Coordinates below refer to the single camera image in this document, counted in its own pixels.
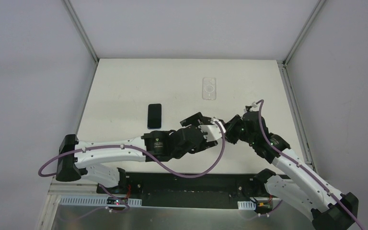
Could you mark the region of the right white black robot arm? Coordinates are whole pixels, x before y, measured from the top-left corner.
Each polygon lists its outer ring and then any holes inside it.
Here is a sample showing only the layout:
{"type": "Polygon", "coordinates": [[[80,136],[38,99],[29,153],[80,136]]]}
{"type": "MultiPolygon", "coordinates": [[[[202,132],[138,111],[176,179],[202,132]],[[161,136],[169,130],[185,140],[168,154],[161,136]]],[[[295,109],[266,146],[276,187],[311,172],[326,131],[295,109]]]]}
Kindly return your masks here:
{"type": "Polygon", "coordinates": [[[279,135],[269,132],[258,111],[236,115],[224,124],[225,138],[235,144],[243,141],[290,181],[264,169],[254,177],[253,191],[258,196],[274,195],[302,213],[316,230],[347,230],[357,219],[358,198],[343,194],[300,159],[279,135]]]}

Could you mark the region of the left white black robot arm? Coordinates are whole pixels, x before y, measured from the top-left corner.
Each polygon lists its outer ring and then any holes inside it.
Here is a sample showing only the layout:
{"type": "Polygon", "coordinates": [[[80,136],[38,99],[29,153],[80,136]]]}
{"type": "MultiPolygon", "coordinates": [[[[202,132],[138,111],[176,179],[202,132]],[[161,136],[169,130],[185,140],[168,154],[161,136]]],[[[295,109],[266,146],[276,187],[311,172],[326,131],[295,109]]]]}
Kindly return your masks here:
{"type": "Polygon", "coordinates": [[[88,142],[78,140],[75,134],[66,135],[59,147],[56,180],[74,182],[91,180],[114,193],[126,190],[124,169],[111,169],[105,164],[121,161],[168,162],[187,153],[197,153],[214,147],[226,134],[223,123],[201,113],[180,122],[182,128],[169,131],[151,131],[141,137],[122,141],[88,142]]]}

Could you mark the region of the clear transparent phone case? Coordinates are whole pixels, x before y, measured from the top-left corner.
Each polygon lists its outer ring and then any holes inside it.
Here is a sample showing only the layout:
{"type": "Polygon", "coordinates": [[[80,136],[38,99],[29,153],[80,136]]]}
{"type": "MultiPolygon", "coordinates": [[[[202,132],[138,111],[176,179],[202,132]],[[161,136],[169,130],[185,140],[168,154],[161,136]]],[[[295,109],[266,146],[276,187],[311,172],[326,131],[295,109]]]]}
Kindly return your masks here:
{"type": "Polygon", "coordinates": [[[203,100],[216,100],[217,87],[215,78],[203,78],[202,80],[202,98],[203,100]]]}

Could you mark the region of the black phone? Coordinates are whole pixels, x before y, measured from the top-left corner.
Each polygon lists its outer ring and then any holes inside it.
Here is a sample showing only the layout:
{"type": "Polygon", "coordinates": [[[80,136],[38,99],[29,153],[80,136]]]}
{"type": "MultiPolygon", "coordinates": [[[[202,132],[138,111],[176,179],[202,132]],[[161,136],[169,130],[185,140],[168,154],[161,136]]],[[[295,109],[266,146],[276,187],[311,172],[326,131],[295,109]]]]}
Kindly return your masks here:
{"type": "Polygon", "coordinates": [[[147,128],[160,129],[162,125],[162,105],[154,103],[148,105],[147,128]]]}

